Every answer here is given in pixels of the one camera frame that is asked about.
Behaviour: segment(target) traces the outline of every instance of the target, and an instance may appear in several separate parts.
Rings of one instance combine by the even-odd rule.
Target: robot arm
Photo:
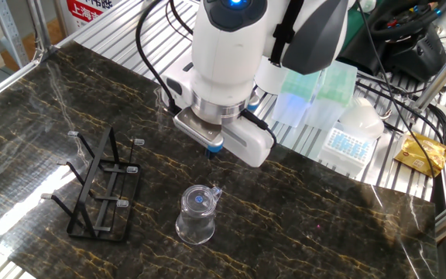
[[[307,1],[297,18],[287,21],[288,5],[284,0],[201,1],[192,44],[197,73],[191,87],[198,98],[224,107],[245,102],[263,55],[301,74],[330,65],[345,38],[348,0]],[[290,22],[292,29],[286,27]],[[227,116],[194,113],[213,124],[224,124],[221,117]]]
[[[163,77],[184,109],[175,124],[209,150],[224,146],[258,167],[273,138],[239,116],[262,56],[302,74],[329,66],[345,38],[348,1],[201,0],[191,59],[181,57]]]

